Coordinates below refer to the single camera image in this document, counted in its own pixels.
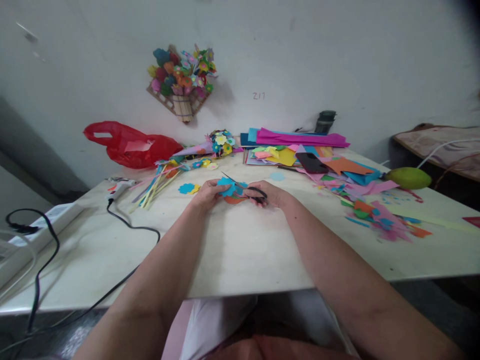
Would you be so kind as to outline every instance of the table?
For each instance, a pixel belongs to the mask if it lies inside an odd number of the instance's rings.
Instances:
[[[348,149],[337,153],[384,172],[389,170]],[[111,209],[127,217],[134,226],[153,227],[163,235],[192,199],[192,195],[179,193],[178,188],[185,183],[201,185],[206,180],[220,178],[223,171],[241,182],[267,180],[292,193],[388,281],[480,273],[480,230],[468,233],[425,223],[424,228],[433,235],[423,239],[411,236],[413,244],[403,240],[381,240],[372,229],[346,220],[348,209],[326,191],[323,196],[318,195],[319,190],[306,175],[276,166],[244,165],[242,159],[243,154],[237,153],[219,159],[216,170],[199,168],[182,173],[163,191],[149,211],[139,208],[126,216],[132,200],[143,187],[127,190]],[[281,172],[285,180],[269,179],[274,172]],[[153,170],[125,169],[117,175],[139,180],[153,173]],[[130,230],[107,213],[105,196],[111,186],[108,181],[102,181],[77,201],[85,210],[59,234],[60,251],[41,278],[40,311],[88,308],[134,269],[155,245],[155,234]],[[404,201],[401,206],[467,225],[462,217],[480,216],[478,211],[429,188],[416,193],[424,199],[424,203]],[[381,196],[373,195],[366,199],[371,202],[381,199]],[[40,265],[52,251],[53,244],[42,252]],[[0,305],[0,314],[29,312],[34,295],[32,283],[33,276],[25,279],[19,290],[13,291]],[[248,201],[236,205],[220,201],[215,206],[207,220],[189,298],[311,287],[312,281],[279,209],[260,209]],[[111,305],[119,292],[120,289],[100,306]]]

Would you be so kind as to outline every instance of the red plastic bag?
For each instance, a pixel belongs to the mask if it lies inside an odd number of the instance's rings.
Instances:
[[[168,160],[183,149],[171,137],[145,135],[117,121],[90,124],[83,134],[88,140],[106,146],[106,153],[114,162],[131,169],[155,166],[156,161]],[[97,137],[96,134],[110,134],[111,137]]]

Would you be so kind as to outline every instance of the black cable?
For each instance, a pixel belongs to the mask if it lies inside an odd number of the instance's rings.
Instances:
[[[14,210],[12,211],[11,213],[9,213],[6,218],[5,218],[5,221],[7,222],[7,224],[9,226],[11,226],[12,228],[16,229],[17,231],[21,231],[22,228],[24,229],[31,229],[30,226],[23,226],[23,225],[19,225],[17,223],[14,223],[14,222],[11,222],[10,221],[10,217],[19,212],[19,211],[30,211],[30,212],[34,212],[34,213],[37,213],[39,214],[46,222],[46,225],[48,226],[48,231],[50,231],[50,234],[53,236],[53,240],[55,240],[55,251],[53,252],[53,254],[50,256],[50,258],[48,259],[48,261],[41,267],[40,270],[38,270],[38,272],[36,273],[36,276],[35,276],[35,295],[33,297],[33,304],[31,306],[31,311],[30,311],[30,315],[28,316],[28,323],[27,323],[27,326],[26,326],[26,335],[30,335],[32,333],[32,328],[34,326],[34,321],[35,321],[35,316],[37,315],[37,310],[39,309],[39,302],[40,302],[40,274],[42,273],[42,271],[48,266],[48,264],[50,264],[52,262],[52,260],[54,259],[55,256],[57,256],[58,252],[59,252],[59,249],[60,249],[60,241],[59,241],[59,238],[57,237],[57,234],[55,233],[55,230],[52,226],[52,223],[50,222],[49,218],[47,217],[47,215],[45,215],[43,212],[41,211],[38,211],[38,210],[35,210],[35,209],[31,209],[31,208],[22,208],[22,209],[18,209],[18,210]]]
[[[106,207],[106,211],[114,216],[115,218],[119,219],[122,223],[124,223],[126,226],[128,226],[130,229],[141,229],[141,230],[148,230],[148,231],[151,231],[151,232],[154,232],[156,235],[157,235],[157,240],[156,240],[156,243],[158,244],[159,241],[160,241],[160,232],[154,228],[151,228],[151,227],[146,227],[146,226],[131,226],[124,218],[122,218],[121,216],[113,213],[110,211],[110,206],[112,205],[113,203],[113,199],[109,199],[108,200],[108,206]],[[17,211],[20,211],[20,210],[15,210],[13,212],[11,212],[10,214],[7,215],[7,222],[9,222],[8,218],[10,217],[11,214],[17,212]],[[53,227],[51,227],[51,224],[50,224],[50,221],[48,220],[48,218],[45,216],[45,214],[41,213],[40,211],[38,210],[34,210],[35,212],[41,214],[44,218],[46,218],[46,221],[47,221],[47,224],[49,225],[48,227],[48,230],[50,231],[50,233],[52,234],[53,238],[58,240],[57,238],[57,234],[55,234],[55,231],[53,229]],[[48,263],[50,262],[50,260],[47,262],[47,264],[45,264],[42,269],[40,269],[40,271],[42,271],[47,265]],[[95,309],[103,300],[105,300],[108,296],[110,296],[115,290],[117,290],[121,285],[123,285],[133,274],[134,272],[137,270],[138,266],[133,269],[133,271],[131,271],[127,276],[125,276],[122,280],[120,280],[114,287],[112,287],[105,295],[103,295],[95,304],[93,304],[90,308],[88,308],[87,310],[85,310],[84,312],[82,312],[79,316],[75,317],[74,319],[70,320],[70,321],[65,321],[65,322],[61,322],[59,324],[56,324],[56,325],[53,325],[53,326],[49,326],[49,327],[46,327],[46,328],[43,328],[43,329],[39,329],[37,331],[34,331],[34,332],[28,332],[26,335],[29,336],[28,339],[31,339],[33,336],[37,336],[37,335],[41,335],[41,334],[44,334],[44,333],[47,333],[47,332],[50,332],[50,331],[54,331],[54,330],[58,330],[60,328],[64,328],[74,322],[76,322],[77,320],[83,318],[86,314],[88,314],[89,312],[91,312],[93,309]],[[38,284],[38,294],[40,295],[40,283]]]

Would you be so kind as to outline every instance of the small wooden basket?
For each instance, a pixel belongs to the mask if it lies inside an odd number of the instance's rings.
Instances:
[[[175,46],[169,45],[168,50],[178,56]],[[209,92],[205,91],[203,98],[199,97],[197,91],[192,91],[188,96],[171,95],[163,96],[160,92],[156,92],[152,88],[152,82],[148,85],[146,90],[160,103],[163,104],[170,112],[176,115],[176,118],[184,123],[189,123],[193,120],[194,115],[199,112],[207,98],[210,96]]]

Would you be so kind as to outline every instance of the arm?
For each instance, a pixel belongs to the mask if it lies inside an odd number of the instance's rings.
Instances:
[[[296,198],[266,181],[249,186],[263,190],[283,211],[315,287],[363,351],[388,360],[462,357],[451,340]],[[258,194],[247,190],[246,195]]]
[[[74,360],[160,359],[187,296],[208,210],[229,188],[207,181],[131,276]]]

